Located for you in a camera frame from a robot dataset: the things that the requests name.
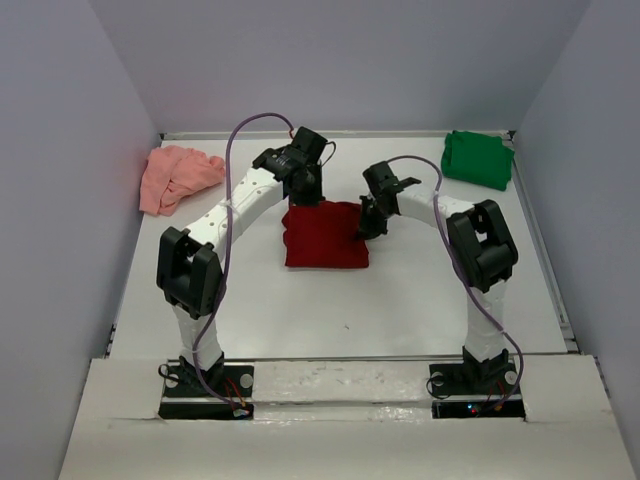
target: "green cloth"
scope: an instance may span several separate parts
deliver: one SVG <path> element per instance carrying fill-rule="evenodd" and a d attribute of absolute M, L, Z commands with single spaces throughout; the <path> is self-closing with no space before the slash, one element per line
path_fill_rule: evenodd
<path fill-rule="evenodd" d="M 453 131 L 444 141 L 441 168 L 445 177 L 506 190 L 513 150 L 500 137 Z"/>

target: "gray wall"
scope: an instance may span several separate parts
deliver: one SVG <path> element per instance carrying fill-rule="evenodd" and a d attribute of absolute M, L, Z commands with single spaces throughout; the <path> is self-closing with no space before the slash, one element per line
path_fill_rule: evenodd
<path fill-rule="evenodd" d="M 264 110 L 315 128 L 515 128 L 589 3 L 90 1 L 174 132 Z"/>
<path fill-rule="evenodd" d="M 640 2 L 595 0 L 517 135 L 571 323 L 640 472 Z"/>
<path fill-rule="evenodd" d="M 86 0 L 0 5 L 0 478 L 57 478 L 155 129 Z"/>

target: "pink towel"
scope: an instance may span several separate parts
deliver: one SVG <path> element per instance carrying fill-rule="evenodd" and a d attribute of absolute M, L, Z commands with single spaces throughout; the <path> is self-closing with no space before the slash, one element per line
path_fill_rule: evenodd
<path fill-rule="evenodd" d="M 140 210 L 170 216 L 180 199 L 224 179 L 224 160 L 193 148 L 154 148 L 140 185 Z"/>

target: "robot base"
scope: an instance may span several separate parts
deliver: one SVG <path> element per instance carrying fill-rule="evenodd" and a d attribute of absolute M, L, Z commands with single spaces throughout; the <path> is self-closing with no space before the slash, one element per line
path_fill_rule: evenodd
<path fill-rule="evenodd" d="M 212 397 L 200 384 L 195 370 L 184 358 L 161 365 L 165 379 L 158 415 L 165 420 L 246 420 L 253 417 L 253 374 L 251 364 L 223 365 L 224 358 L 203 372 L 211 389 L 234 402 L 232 407 Z"/>
<path fill-rule="evenodd" d="M 507 350 L 495 358 L 478 362 L 464 348 L 462 363 L 432 364 L 429 374 L 427 390 L 439 400 L 450 396 L 504 394 L 511 391 L 517 377 L 515 365 L 509 363 Z M 514 395 L 519 394 L 520 388 L 514 392 Z"/>

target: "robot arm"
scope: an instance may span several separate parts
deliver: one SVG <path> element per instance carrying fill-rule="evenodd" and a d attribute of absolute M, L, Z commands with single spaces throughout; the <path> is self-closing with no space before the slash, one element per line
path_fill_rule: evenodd
<path fill-rule="evenodd" d="M 178 319 L 185 368 L 195 366 L 194 343 L 226 288 L 221 262 L 230 247 L 228 215 L 233 220 L 233 243 L 284 198 L 296 205 L 317 205 L 324 199 L 319 159 L 326 144 L 324 137 L 300 127 L 290 145 L 267 149 L 253 162 L 230 201 L 218 203 L 182 231 L 170 227 L 163 233 L 156 283 Z M 212 323 L 198 345 L 198 363 L 211 384 L 221 373 L 216 365 L 222 358 Z"/>
<path fill-rule="evenodd" d="M 415 178 L 399 180 L 387 162 L 369 167 L 364 173 L 370 194 L 361 197 L 359 235 L 366 239 L 387 233 L 387 219 L 393 215 L 415 218 L 434 228 L 445 229 L 463 281 L 475 298 L 502 324 L 506 280 L 518 260 L 518 252 L 498 205 L 485 200 L 473 204 L 435 192 Z M 480 240 L 478 234 L 486 235 Z M 471 384 L 490 383 L 504 374 L 508 352 L 502 333 L 467 299 L 468 331 L 463 347 L 464 375 Z"/>

